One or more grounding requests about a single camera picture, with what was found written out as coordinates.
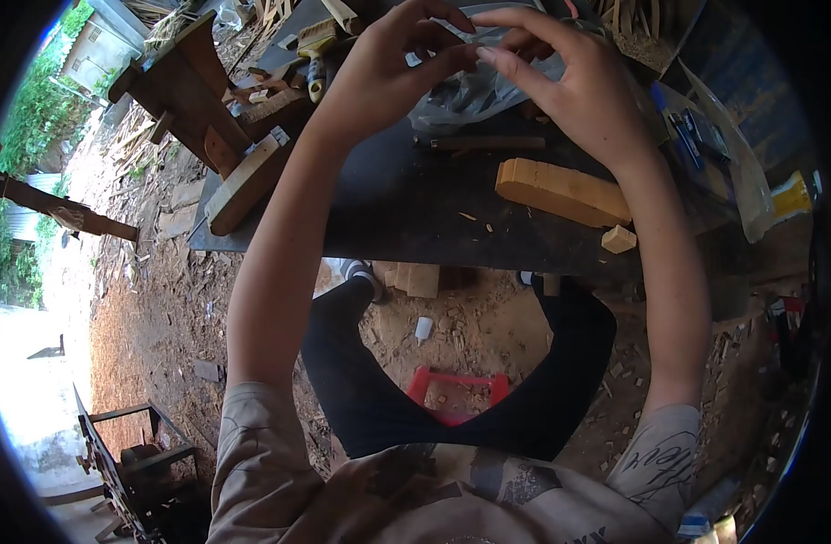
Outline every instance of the beige t-shirt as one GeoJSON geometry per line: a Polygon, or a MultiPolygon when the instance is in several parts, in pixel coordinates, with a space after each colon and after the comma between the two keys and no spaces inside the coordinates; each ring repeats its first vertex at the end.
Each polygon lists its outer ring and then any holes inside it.
{"type": "Polygon", "coordinates": [[[698,425],[686,405],[649,414],[605,484],[453,444],[390,447],[323,482],[291,391],[239,384],[222,408],[208,542],[670,541],[692,485],[698,425]]]}

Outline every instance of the red plastic stool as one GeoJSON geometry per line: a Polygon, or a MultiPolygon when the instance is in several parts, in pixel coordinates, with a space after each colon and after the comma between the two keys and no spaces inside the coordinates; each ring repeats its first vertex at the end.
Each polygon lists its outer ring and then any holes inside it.
{"type": "MultiPolygon", "coordinates": [[[[455,376],[453,374],[440,374],[430,370],[429,366],[419,366],[415,370],[415,375],[410,382],[410,388],[407,389],[407,396],[415,401],[421,407],[424,407],[424,398],[428,394],[428,387],[433,381],[451,381],[458,384],[477,384],[480,386],[490,386],[491,396],[489,398],[489,406],[493,407],[498,402],[506,398],[509,394],[509,378],[506,374],[495,374],[494,378],[474,378],[471,376],[455,376]]],[[[430,412],[440,423],[446,427],[454,427],[461,425],[465,421],[473,419],[475,414],[472,413],[452,413],[442,412],[439,410],[432,410],[424,407],[430,412]]]]}

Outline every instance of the hand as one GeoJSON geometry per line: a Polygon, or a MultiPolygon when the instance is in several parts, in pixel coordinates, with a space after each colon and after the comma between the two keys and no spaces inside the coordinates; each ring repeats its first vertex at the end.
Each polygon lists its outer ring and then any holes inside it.
{"type": "Polygon", "coordinates": [[[625,68],[605,39],[530,8],[487,11],[471,22],[511,27],[500,47],[480,47],[476,54],[515,83],[613,174],[656,153],[625,68]],[[530,65],[534,58],[548,58],[554,51],[567,67],[556,83],[530,65]]]}
{"type": "Polygon", "coordinates": [[[354,146],[396,123],[437,83],[458,71],[475,71],[479,44],[465,44],[430,17],[475,32],[460,10],[442,0],[395,6],[360,35],[307,130],[354,146]],[[418,66],[407,65],[410,51],[422,60],[418,66]]]}

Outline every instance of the forearm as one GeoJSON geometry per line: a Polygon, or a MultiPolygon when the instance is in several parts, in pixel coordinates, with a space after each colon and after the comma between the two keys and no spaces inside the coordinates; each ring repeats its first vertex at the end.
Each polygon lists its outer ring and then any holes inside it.
{"type": "Polygon", "coordinates": [[[237,275],[228,308],[228,385],[291,380],[334,186],[349,148],[309,125],[294,147],[237,275]]]}
{"type": "Polygon", "coordinates": [[[699,407],[711,336],[705,273],[665,160],[655,150],[616,173],[636,224],[647,296],[651,384],[645,411],[699,407]]]}

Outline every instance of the metal frame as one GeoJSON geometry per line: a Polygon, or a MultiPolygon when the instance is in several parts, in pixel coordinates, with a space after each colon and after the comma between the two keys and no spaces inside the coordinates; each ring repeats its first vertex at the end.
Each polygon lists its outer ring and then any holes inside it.
{"type": "Polygon", "coordinates": [[[121,408],[111,412],[89,414],[83,406],[83,401],[77,393],[77,387],[74,386],[74,396],[77,398],[77,408],[79,410],[78,420],[80,430],[83,432],[83,437],[86,439],[86,449],[88,451],[88,460],[83,464],[83,469],[86,473],[89,472],[89,466],[101,473],[101,480],[107,485],[111,492],[112,504],[115,507],[117,514],[123,521],[128,523],[134,530],[135,539],[145,542],[160,541],[158,528],[147,512],[141,512],[132,504],[132,496],[135,491],[123,483],[129,476],[148,470],[153,466],[170,466],[176,461],[181,461],[186,457],[192,455],[194,460],[194,453],[197,448],[191,441],[186,438],[182,431],[173,424],[160,409],[148,400],[144,404],[134,407],[121,408]],[[109,419],[117,419],[133,413],[140,413],[143,411],[149,412],[150,427],[152,434],[155,435],[159,431],[160,421],[164,421],[170,429],[176,433],[182,444],[167,451],[163,451],[153,455],[150,458],[144,459],[138,463],[129,466],[122,466],[107,449],[104,441],[101,439],[98,430],[95,429],[95,424],[99,421],[107,421],[109,419]]]}

